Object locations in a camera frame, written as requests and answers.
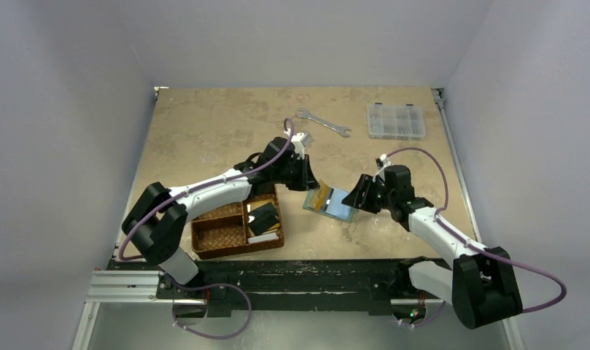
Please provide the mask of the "gold card with stripe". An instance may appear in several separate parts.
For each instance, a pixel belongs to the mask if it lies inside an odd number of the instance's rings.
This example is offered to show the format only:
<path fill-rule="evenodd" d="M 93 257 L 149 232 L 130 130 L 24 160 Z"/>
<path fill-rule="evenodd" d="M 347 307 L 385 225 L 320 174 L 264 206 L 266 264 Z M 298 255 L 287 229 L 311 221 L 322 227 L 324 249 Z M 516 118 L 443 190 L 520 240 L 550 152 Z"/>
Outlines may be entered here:
<path fill-rule="evenodd" d="M 319 188 L 313 191 L 308 206 L 312 208 L 313 211 L 327 211 L 333 193 L 334 188 L 320 180 Z"/>

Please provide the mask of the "teal leather card holder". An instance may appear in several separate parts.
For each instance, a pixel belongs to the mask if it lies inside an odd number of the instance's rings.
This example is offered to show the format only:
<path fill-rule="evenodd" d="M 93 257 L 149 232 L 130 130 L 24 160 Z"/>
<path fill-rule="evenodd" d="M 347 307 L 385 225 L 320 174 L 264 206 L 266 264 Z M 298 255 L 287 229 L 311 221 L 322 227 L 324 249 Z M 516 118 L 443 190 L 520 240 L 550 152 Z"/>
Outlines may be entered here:
<path fill-rule="evenodd" d="M 313 211 L 312 208 L 310 208 L 308 206 L 308 202 L 311 199 L 311 195 L 312 195 L 313 191 L 308 192 L 308 195 L 306 196 L 306 199 L 303 203 L 303 208 L 305 210 L 312 211 L 316 214 L 330 217 L 332 219 L 336 219 L 336 220 L 342 221 L 342 222 L 351 222 L 353 220 L 353 217 L 357 213 L 357 210 L 350 208 L 348 206 L 345 206 L 341 203 L 341 201 L 348 194 L 347 191 L 334 188 L 334 193 L 331 198 L 331 202 L 330 202 L 330 205 L 329 205 L 327 211 Z"/>

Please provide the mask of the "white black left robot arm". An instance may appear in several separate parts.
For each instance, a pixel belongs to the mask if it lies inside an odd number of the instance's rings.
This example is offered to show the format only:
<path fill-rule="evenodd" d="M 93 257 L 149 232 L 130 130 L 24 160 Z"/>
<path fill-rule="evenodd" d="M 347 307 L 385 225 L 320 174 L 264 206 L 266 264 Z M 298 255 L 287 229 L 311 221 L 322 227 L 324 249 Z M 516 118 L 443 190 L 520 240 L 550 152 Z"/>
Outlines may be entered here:
<path fill-rule="evenodd" d="M 123 220 L 125 240 L 119 258 L 126 260 L 125 248 L 133 244 L 140 258 L 174 280 L 175 290 L 184 298 L 196 297 L 203 279 L 179 245 L 185 225 L 221 206 L 264 195 L 277 184 L 292 191 L 319 188 L 305 153 L 307 139 L 305 133 L 276 137 L 259 154 L 202 182 L 170 188 L 160 182 L 150 184 Z"/>

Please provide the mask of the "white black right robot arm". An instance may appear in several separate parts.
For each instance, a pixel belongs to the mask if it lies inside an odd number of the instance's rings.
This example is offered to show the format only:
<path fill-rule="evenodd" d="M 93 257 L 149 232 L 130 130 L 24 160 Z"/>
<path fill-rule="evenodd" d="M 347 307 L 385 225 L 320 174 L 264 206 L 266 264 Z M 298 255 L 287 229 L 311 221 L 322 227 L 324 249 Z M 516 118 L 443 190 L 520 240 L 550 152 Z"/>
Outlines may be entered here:
<path fill-rule="evenodd" d="M 373 214 L 389 211 L 395 222 L 426 242 L 445 262 L 439 265 L 417 257 L 400 263 L 394 285 L 401 295 L 424 291 L 440 298 L 452 305 L 468 329 L 522 313 L 508 253 L 500 247 L 489 249 L 443 223 L 438 209 L 416 196 L 408 167 L 393 165 L 379 175 L 363 174 L 342 203 Z"/>

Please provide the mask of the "black card in basket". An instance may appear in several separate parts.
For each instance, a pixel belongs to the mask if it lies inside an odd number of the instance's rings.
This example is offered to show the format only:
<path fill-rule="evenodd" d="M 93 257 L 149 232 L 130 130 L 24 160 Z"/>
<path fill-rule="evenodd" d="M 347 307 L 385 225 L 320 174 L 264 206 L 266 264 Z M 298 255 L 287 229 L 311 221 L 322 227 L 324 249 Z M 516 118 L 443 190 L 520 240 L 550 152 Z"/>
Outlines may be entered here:
<path fill-rule="evenodd" d="M 279 215 L 272 201 L 257 201 L 247 205 L 248 227 L 254 236 L 277 229 Z"/>

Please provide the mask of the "stack of cards in basket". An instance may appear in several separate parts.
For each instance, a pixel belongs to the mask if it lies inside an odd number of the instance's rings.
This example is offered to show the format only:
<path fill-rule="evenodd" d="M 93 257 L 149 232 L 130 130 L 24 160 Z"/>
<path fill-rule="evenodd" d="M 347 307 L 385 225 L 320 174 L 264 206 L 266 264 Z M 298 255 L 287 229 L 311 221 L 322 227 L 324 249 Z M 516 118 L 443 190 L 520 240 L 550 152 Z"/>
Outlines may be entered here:
<path fill-rule="evenodd" d="M 264 233 L 259 236 L 250 237 L 247 239 L 247 243 L 248 244 L 256 244 L 256 243 L 261 243 L 261 242 L 266 242 L 266 241 L 275 241 L 278 239 L 279 239 L 279 236 L 277 235 L 277 232 L 270 232 L 270 233 Z"/>

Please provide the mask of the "silver open-end wrench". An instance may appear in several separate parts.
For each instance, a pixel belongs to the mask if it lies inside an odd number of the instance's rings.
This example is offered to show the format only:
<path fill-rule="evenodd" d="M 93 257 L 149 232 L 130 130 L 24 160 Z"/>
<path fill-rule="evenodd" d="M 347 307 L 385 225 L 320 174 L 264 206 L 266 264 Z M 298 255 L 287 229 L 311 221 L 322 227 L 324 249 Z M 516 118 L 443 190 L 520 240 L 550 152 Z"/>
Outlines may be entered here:
<path fill-rule="evenodd" d="M 349 132 L 351 131 L 350 128 L 343 127 L 343 126 L 338 126 L 338 125 L 335 125 L 335 124 L 333 124 L 331 122 L 328 122 L 326 120 L 323 120 L 322 118 L 316 117 L 315 115 L 313 115 L 312 113 L 310 113 L 309 110 L 307 110 L 305 108 L 299 108 L 299 109 L 297 109 L 297 112 L 296 112 L 295 116 L 298 117 L 298 118 L 300 118 L 300 119 L 311 120 L 311 121 L 313 121 L 315 123 L 318 123 L 320 125 L 323 125 L 324 127 L 329 128 L 332 131 L 335 131 L 341 137 L 349 138 L 351 136 L 349 134 Z"/>

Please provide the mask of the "clear plastic organizer box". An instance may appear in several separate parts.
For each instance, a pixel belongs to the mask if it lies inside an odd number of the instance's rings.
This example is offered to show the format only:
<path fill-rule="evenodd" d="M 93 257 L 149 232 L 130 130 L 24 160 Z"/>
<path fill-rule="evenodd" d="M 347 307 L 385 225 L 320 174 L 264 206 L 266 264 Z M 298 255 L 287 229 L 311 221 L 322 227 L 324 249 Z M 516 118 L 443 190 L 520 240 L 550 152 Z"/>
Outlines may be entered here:
<path fill-rule="evenodd" d="M 367 121 L 371 139 L 421 140 L 427 133 L 423 108 L 413 104 L 368 105 Z"/>

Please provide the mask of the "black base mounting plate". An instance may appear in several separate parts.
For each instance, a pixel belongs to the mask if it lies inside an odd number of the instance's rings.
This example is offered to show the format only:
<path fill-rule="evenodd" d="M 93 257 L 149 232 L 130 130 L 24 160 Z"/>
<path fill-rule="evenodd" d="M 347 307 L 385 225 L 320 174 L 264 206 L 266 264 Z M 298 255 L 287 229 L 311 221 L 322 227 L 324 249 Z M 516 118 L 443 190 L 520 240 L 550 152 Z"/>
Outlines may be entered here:
<path fill-rule="evenodd" d="M 233 311 L 364 311 L 389 315 L 393 301 L 416 303 L 408 268 L 424 261 L 258 260 L 200 261 L 190 287 L 210 285 L 208 315 Z"/>

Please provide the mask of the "brown woven divided basket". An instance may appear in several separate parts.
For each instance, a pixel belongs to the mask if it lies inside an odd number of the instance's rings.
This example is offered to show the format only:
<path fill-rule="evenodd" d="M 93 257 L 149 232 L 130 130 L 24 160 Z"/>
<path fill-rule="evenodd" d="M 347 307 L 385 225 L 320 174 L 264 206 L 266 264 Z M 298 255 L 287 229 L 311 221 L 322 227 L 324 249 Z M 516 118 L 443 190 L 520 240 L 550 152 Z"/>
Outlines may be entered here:
<path fill-rule="evenodd" d="M 248 244 L 254 235 L 249 231 L 247 205 L 257 201 L 272 201 L 281 220 L 279 197 L 274 187 L 262 195 L 253 195 L 244 202 L 229 203 L 192 220 L 191 249 L 202 260 L 247 254 L 284 246 L 282 224 L 277 229 L 278 240 Z"/>

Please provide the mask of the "aluminium frame rail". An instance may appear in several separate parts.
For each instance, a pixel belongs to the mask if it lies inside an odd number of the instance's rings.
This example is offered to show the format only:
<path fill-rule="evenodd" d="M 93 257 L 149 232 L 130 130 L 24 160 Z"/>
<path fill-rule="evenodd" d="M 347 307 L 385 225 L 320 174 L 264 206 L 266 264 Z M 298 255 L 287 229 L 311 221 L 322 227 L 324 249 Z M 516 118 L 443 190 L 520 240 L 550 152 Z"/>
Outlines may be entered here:
<path fill-rule="evenodd" d="M 172 326 L 171 307 L 200 299 L 157 298 L 156 271 L 94 271 L 73 349 L 191 349 L 192 335 Z"/>

